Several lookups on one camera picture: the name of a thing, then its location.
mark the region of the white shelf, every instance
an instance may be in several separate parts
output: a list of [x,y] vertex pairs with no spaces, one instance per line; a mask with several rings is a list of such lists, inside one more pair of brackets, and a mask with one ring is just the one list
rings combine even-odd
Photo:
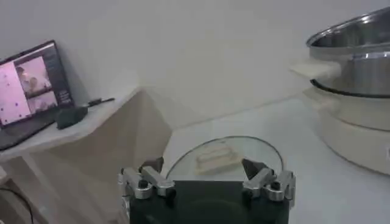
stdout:
[[23,143],[0,152],[0,163],[28,153],[39,152],[69,142],[74,142],[90,135],[129,101],[139,90],[140,87],[138,85],[133,85],[127,88],[125,94],[104,96],[105,98],[115,97],[115,100],[90,108],[84,120],[72,127],[58,130],[57,124],[52,124]]

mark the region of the laptop keyboard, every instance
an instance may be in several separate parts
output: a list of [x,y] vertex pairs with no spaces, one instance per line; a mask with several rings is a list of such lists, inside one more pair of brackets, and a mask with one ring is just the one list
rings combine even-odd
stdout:
[[54,123],[55,113],[45,114],[0,131],[0,151],[16,146]]

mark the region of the white countertop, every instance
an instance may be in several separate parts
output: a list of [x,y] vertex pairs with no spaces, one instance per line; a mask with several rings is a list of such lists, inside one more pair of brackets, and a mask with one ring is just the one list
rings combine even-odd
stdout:
[[48,128],[40,131],[21,144],[0,152],[0,163],[18,156],[23,156],[27,153],[39,152],[73,142],[90,135],[129,101],[139,90],[140,87],[134,84],[133,86],[129,86],[127,92],[124,94],[106,96],[105,98],[115,97],[115,100],[89,108],[88,114],[85,116],[84,120],[72,127],[58,130],[56,123],[50,125]]
[[329,149],[315,134],[317,114],[299,99],[222,117],[173,132],[166,148],[166,175],[187,151],[214,138],[249,135],[282,154],[297,176],[290,224],[390,223],[390,176],[358,167]]

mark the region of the black object on shelf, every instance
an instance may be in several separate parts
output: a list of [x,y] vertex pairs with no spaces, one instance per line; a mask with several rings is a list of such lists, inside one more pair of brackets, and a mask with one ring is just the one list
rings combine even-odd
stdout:
[[108,99],[105,99],[105,100],[102,100],[102,98],[98,98],[98,99],[94,99],[94,100],[91,100],[88,102],[88,107],[94,107],[96,105],[99,105],[99,104],[102,104],[102,103],[106,103],[106,102],[111,102],[111,101],[114,101],[115,98],[108,98]]
[[73,126],[82,121],[87,114],[87,107],[72,107],[62,109],[55,119],[57,128],[62,130],[64,128]]

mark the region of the glass lid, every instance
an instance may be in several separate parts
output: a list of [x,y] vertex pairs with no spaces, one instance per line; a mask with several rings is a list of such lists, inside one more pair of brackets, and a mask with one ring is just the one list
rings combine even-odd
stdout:
[[265,163],[276,173],[283,160],[270,143],[249,136],[229,136],[205,142],[182,156],[168,172],[171,180],[246,181],[243,158]]

